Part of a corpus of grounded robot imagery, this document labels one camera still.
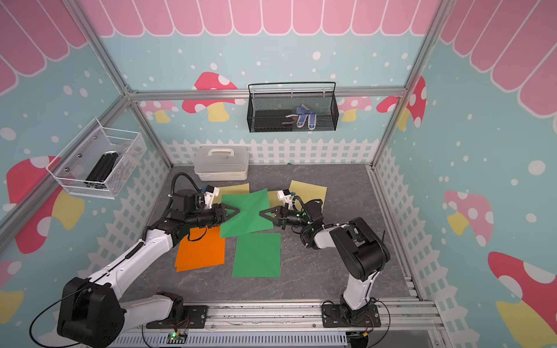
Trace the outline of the small green paper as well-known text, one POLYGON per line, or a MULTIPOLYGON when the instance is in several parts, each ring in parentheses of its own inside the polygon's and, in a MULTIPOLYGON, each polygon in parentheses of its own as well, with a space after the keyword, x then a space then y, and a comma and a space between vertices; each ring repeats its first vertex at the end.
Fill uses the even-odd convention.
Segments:
POLYGON ((236 217, 220 225, 220 237, 222 239, 274 228, 259 216, 261 210, 270 208, 266 188, 249 194, 224 195, 222 203, 240 209, 240 213, 236 217))

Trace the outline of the orange paper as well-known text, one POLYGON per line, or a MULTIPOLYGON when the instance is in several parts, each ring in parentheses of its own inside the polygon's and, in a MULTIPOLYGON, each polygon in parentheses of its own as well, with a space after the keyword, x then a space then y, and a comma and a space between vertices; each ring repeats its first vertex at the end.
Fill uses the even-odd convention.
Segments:
POLYGON ((185 237, 175 261, 177 272, 209 268, 225 263, 226 239, 220 237, 220 227, 195 228, 185 237))

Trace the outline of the large green paper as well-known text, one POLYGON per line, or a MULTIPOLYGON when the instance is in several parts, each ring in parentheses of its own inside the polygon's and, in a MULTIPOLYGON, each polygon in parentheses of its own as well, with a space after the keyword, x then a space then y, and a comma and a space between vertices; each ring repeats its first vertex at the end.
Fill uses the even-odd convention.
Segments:
POLYGON ((251 233, 238 237, 233 278, 279 278, 280 275, 279 233, 251 233))

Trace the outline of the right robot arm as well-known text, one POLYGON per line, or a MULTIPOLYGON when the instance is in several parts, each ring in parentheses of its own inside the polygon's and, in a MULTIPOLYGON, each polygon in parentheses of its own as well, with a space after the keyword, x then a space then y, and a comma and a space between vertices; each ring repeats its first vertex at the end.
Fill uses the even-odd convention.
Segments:
POLYGON ((390 251, 383 239, 361 217, 346 223, 323 222, 323 200, 304 203, 295 196, 291 203, 262 210, 259 216, 274 226, 296 228, 303 246, 311 249, 336 249, 349 276, 339 303, 326 300, 321 304, 325 327, 381 326, 377 312, 377 299, 371 290, 378 275, 390 261, 390 251))

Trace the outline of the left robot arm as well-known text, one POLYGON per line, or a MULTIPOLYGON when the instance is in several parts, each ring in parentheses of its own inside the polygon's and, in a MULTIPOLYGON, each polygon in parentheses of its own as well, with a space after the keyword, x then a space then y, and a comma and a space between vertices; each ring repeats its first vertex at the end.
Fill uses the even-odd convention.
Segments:
POLYGON ((240 210, 214 199, 219 190, 194 185, 171 189, 161 218, 147 226, 130 249, 86 278, 75 277, 56 301, 56 332, 73 345, 108 347, 124 331, 152 322, 169 322, 174 329, 186 323, 182 296, 159 291, 148 298, 122 302, 133 282, 162 255, 189 239, 191 230, 210 229, 234 218, 240 210))

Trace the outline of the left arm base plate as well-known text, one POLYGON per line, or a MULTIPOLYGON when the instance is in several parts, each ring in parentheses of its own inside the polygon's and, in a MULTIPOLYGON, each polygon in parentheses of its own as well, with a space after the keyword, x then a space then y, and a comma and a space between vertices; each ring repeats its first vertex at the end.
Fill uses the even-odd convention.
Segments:
POLYGON ((146 324, 148 329, 204 329, 207 320, 206 305, 183 305, 181 309, 173 308, 171 314, 162 320, 146 324))

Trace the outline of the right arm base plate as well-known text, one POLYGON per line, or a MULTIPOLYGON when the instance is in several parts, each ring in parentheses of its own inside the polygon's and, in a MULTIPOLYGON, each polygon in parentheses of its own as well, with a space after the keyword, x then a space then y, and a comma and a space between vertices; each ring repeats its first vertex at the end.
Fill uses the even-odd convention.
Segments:
POLYGON ((381 319, 375 304, 368 304, 358 310, 351 310, 347 304, 324 302, 321 305, 321 319, 324 328, 354 327, 376 329, 381 327, 381 319))

